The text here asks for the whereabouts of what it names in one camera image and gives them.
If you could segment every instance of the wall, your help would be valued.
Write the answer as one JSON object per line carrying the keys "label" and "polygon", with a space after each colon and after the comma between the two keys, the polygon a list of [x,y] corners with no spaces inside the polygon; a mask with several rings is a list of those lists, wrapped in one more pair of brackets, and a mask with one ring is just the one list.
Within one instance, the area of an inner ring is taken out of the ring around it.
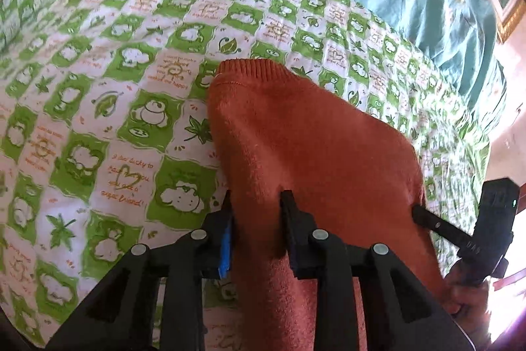
{"label": "wall", "polygon": [[526,16],[504,45],[495,49],[508,81],[506,109],[490,134],[486,180],[508,176],[526,183]]}

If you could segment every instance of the orange sweater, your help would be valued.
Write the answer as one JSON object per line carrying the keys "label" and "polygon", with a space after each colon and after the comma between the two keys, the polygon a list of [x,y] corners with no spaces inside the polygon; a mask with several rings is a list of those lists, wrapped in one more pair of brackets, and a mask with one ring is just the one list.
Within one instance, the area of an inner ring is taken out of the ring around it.
{"label": "orange sweater", "polygon": [[280,229],[291,189],[319,228],[344,242],[386,243],[437,298],[445,292],[407,139],[271,60],[229,60],[209,91],[211,133],[232,190],[232,276],[251,351],[312,350],[316,285],[294,279]]}

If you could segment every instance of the finger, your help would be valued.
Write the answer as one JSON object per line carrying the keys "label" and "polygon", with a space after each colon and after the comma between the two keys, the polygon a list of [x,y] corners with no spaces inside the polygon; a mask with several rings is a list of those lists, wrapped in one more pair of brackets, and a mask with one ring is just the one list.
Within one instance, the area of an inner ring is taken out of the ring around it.
{"label": "finger", "polygon": [[448,300],[446,302],[442,302],[442,308],[444,308],[445,312],[448,314],[453,315],[460,311],[461,305],[453,302],[452,300]]}
{"label": "finger", "polygon": [[469,305],[472,308],[488,308],[489,291],[486,287],[452,286],[451,299],[462,305]]}
{"label": "finger", "polygon": [[487,313],[488,311],[482,306],[462,305],[460,311],[456,314],[455,319],[457,320],[457,323],[462,320],[478,323],[479,320],[485,319]]}

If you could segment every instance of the gold frame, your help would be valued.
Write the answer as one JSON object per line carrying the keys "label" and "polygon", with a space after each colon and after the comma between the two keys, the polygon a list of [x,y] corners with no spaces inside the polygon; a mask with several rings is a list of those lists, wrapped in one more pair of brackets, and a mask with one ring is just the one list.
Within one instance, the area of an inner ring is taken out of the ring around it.
{"label": "gold frame", "polygon": [[503,19],[501,19],[500,15],[495,10],[497,36],[500,43],[505,43],[507,41],[525,14],[526,2],[524,0],[516,0],[509,13]]}

